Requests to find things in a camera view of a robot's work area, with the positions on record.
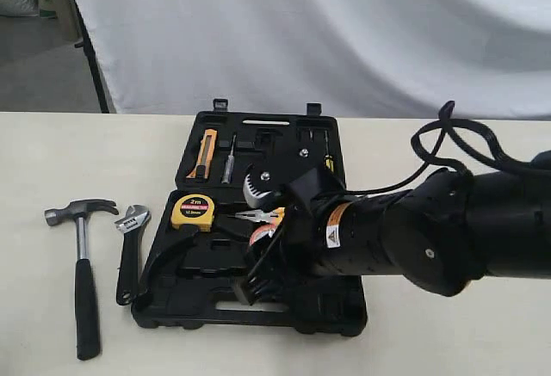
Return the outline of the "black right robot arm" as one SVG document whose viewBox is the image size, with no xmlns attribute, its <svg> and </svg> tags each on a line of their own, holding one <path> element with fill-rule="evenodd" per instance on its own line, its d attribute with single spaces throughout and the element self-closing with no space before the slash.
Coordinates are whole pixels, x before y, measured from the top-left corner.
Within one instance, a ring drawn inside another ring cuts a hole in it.
<svg viewBox="0 0 551 376">
<path fill-rule="evenodd" d="M 401 275 L 452 297 L 486 276 L 550 276 L 550 180 L 440 169 L 416 188 L 357 198 L 323 164 L 300 157 L 252 166 L 247 203 L 283 207 L 272 240 L 254 243 L 237 295 L 254 303 L 299 280 Z"/>
</svg>

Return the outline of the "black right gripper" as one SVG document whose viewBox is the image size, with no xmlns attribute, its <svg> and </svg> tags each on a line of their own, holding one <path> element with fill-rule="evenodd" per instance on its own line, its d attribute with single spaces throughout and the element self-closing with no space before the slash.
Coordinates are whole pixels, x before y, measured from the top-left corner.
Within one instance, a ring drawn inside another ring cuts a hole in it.
<svg viewBox="0 0 551 376">
<path fill-rule="evenodd" d="M 245 276 L 247 305 L 283 299 L 296 287 L 318 279 L 316 257 L 325 247 L 322 224 L 339 203 L 339 198 L 322 197 L 308 206 L 285 207 L 274 235 L 268 241 L 258 240 L 249 249 L 252 265 Z"/>
</svg>

